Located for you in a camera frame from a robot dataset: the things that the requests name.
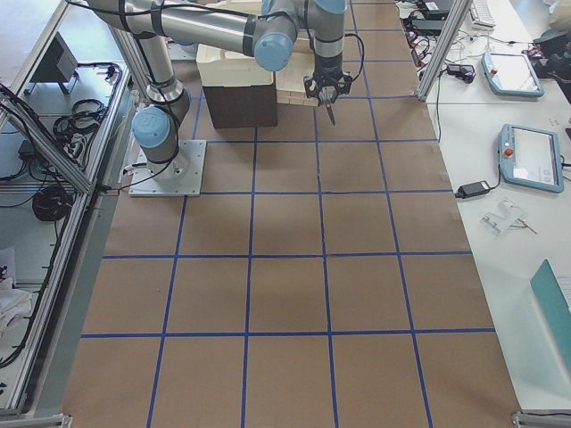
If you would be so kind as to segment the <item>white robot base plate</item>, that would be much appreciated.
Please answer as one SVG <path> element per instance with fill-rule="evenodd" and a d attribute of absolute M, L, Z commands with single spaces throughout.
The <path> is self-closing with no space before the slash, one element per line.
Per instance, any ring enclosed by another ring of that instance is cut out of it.
<path fill-rule="evenodd" d="M 146 165 L 146 156 L 137 143 L 137 163 L 145 165 L 133 170 L 134 185 L 128 188 L 131 196 L 198 196 L 201 193 L 203 167 L 207 149 L 205 140 L 181 140 L 179 153 L 165 171 L 157 177 L 154 173 L 161 170 L 159 165 Z"/>

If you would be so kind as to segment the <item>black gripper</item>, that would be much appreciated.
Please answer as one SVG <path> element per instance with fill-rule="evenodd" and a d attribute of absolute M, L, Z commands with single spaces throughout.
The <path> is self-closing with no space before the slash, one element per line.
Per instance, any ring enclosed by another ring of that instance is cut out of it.
<path fill-rule="evenodd" d="M 350 93 L 352 75 L 344 72 L 340 79 L 335 80 L 326 74 L 314 72 L 303 78 L 303 84 L 307 98 L 316 99 L 318 105 L 330 105 L 335 103 L 339 95 Z"/>

